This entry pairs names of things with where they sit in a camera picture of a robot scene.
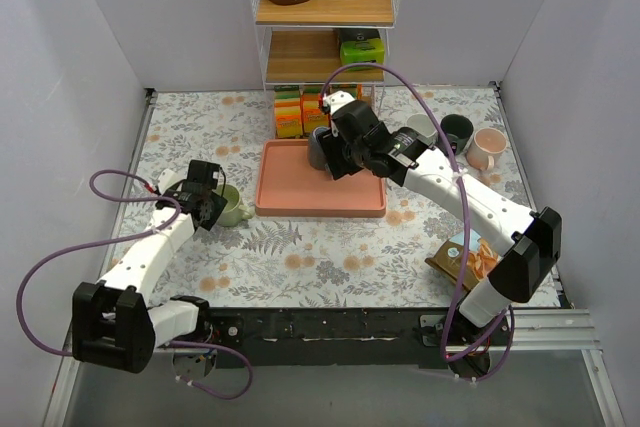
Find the black mug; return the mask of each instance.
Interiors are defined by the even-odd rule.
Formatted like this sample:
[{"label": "black mug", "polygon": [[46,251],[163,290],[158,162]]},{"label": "black mug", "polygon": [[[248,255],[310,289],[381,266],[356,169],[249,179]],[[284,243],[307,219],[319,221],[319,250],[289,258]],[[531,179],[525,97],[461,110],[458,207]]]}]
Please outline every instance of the black mug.
[{"label": "black mug", "polygon": [[446,134],[446,139],[438,138],[438,148],[447,153],[444,142],[449,142],[453,155],[459,155],[467,146],[467,142],[473,135],[473,124],[464,115],[450,114],[440,121],[440,127]]}]

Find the gray wall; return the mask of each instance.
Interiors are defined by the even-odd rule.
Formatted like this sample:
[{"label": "gray wall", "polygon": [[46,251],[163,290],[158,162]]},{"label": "gray wall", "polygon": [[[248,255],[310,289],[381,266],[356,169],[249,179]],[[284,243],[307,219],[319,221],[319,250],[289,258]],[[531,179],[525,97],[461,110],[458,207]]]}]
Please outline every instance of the gray wall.
[{"label": "gray wall", "polygon": [[638,0],[546,0],[504,82],[536,200],[564,216],[564,285],[593,314],[627,425],[640,425],[639,25]]},{"label": "gray wall", "polygon": [[[97,0],[146,87],[259,88],[249,0]],[[543,0],[402,0],[392,65],[421,83],[503,78]]]},{"label": "gray wall", "polygon": [[[0,46],[0,424],[31,426],[59,359],[22,334],[18,283],[53,250],[110,234],[115,207],[87,181],[128,165],[144,91],[94,0],[0,0]],[[33,279],[26,314],[43,341],[61,347],[74,286],[95,279],[103,255],[72,254]]]}]

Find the pink mug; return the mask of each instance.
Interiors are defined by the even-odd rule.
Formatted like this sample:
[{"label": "pink mug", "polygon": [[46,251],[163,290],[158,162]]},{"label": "pink mug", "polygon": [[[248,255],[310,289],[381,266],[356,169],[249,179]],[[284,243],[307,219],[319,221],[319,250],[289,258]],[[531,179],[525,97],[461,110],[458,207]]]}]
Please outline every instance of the pink mug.
[{"label": "pink mug", "polygon": [[498,129],[486,127],[476,131],[467,151],[467,162],[478,170],[491,170],[507,148],[507,136]]}]

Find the red tray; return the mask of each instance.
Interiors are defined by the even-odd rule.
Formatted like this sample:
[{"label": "red tray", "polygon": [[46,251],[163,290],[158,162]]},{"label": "red tray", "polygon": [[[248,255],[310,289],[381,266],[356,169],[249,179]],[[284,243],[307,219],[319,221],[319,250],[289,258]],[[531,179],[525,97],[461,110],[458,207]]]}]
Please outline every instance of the red tray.
[{"label": "red tray", "polygon": [[276,217],[384,217],[385,182],[367,171],[333,180],[307,160],[307,140],[264,144],[256,214]]}]

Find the table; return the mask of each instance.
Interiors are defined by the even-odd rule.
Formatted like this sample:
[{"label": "table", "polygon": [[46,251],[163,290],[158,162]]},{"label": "table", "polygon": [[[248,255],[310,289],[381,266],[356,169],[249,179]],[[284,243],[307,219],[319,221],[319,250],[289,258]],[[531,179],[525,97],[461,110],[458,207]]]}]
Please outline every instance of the table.
[{"label": "table", "polygon": [[[427,88],[419,92],[437,117],[466,115],[476,128],[505,131],[491,88]],[[404,88],[378,92],[380,118],[390,130],[421,111]],[[220,163],[250,206],[262,148],[272,137],[271,105],[262,91],[158,95],[137,174],[153,180],[166,168],[186,174],[191,159]],[[465,167],[464,157],[459,160]],[[503,196],[528,204],[511,146],[480,178]],[[161,276],[151,304],[176,294],[221,307],[444,307],[453,284],[429,267],[462,224],[424,197],[387,182],[382,219],[255,217],[236,228],[215,226],[187,241]],[[121,235],[144,229],[153,206],[132,204]],[[126,244],[114,250],[112,265]],[[527,304],[559,306],[551,276]]]}]

